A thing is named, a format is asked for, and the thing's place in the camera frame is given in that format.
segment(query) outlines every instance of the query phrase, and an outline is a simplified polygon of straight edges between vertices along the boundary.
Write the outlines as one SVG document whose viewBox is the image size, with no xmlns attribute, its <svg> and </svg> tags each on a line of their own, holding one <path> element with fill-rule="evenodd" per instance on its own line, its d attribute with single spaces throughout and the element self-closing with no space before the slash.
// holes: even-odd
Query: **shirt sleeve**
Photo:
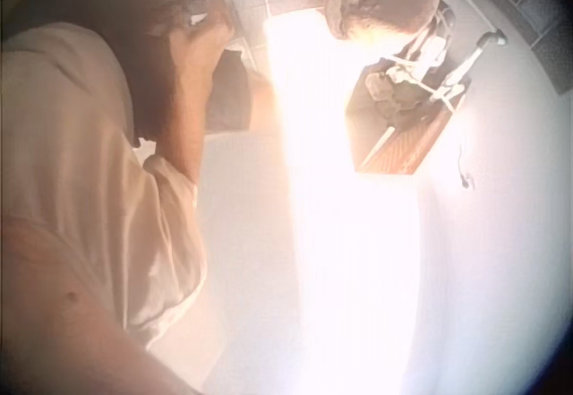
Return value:
<svg viewBox="0 0 573 395">
<path fill-rule="evenodd" d="M 3 217 L 60 236 L 66 259 L 149 345 L 205 278 L 195 185 L 159 156 L 140 165 L 124 75 L 96 34 L 24 32 L 6 44 L 2 73 Z"/>
</svg>

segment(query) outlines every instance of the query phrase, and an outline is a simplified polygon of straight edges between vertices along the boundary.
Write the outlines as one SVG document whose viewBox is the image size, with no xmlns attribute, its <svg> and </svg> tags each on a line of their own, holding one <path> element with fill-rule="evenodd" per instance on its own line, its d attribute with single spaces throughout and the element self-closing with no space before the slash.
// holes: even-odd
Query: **dark hair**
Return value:
<svg viewBox="0 0 573 395">
<path fill-rule="evenodd" d="M 433 17 L 434 0 L 360 0 L 342 4 L 342 31 L 374 28 L 413 36 Z"/>
<path fill-rule="evenodd" d="M 164 0 L 23 0 L 4 26 L 3 39 L 55 21 L 98 33 L 124 70 L 133 102 L 137 137 L 158 135 L 175 82 L 167 38 L 148 31 Z"/>
</svg>

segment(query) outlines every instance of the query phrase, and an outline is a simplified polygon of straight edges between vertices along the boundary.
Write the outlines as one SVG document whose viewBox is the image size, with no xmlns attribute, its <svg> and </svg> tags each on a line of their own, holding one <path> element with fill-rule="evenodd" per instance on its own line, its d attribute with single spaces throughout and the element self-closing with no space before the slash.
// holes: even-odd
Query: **white wall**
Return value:
<svg viewBox="0 0 573 395">
<path fill-rule="evenodd" d="M 487 28 L 464 0 L 448 1 L 460 57 Z M 570 95 L 557 97 L 509 23 L 478 4 L 510 45 L 476 65 L 464 110 L 415 177 L 421 289 L 405 395 L 520 393 L 571 311 Z M 459 181 L 460 140 L 472 190 Z M 273 142 L 246 134 L 207 146 L 205 297 L 154 346 L 206 393 L 287 394 L 296 380 L 297 274 L 287 173 Z"/>
<path fill-rule="evenodd" d="M 447 1 L 459 57 L 487 27 Z M 520 393 L 571 313 L 571 95 L 558 97 L 509 22 L 475 1 L 510 44 L 475 66 L 463 111 L 416 174 L 423 272 L 407 394 Z"/>
</svg>

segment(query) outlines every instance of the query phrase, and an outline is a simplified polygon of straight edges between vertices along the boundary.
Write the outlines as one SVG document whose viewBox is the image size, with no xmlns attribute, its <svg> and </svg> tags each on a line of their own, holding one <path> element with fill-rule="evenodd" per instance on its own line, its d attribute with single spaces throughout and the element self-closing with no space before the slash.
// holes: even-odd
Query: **bright light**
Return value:
<svg viewBox="0 0 573 395">
<path fill-rule="evenodd" d="M 266 24 L 289 167 L 303 313 L 298 393 L 399 393 L 419 281 L 406 176 L 354 173 L 344 108 L 372 61 L 313 10 Z"/>
</svg>

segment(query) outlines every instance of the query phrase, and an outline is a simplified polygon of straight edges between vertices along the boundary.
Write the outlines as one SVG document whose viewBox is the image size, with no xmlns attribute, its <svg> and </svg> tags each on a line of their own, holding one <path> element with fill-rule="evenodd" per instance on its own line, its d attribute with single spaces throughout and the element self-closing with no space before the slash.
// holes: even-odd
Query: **man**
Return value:
<svg viewBox="0 0 573 395">
<path fill-rule="evenodd" d="M 98 34 L 70 23 L 3 47 L 2 383 L 14 393 L 196 393 L 143 346 L 205 278 L 193 205 L 205 107 L 233 25 L 210 0 L 168 36 L 174 80 L 141 167 L 130 87 Z"/>
</svg>

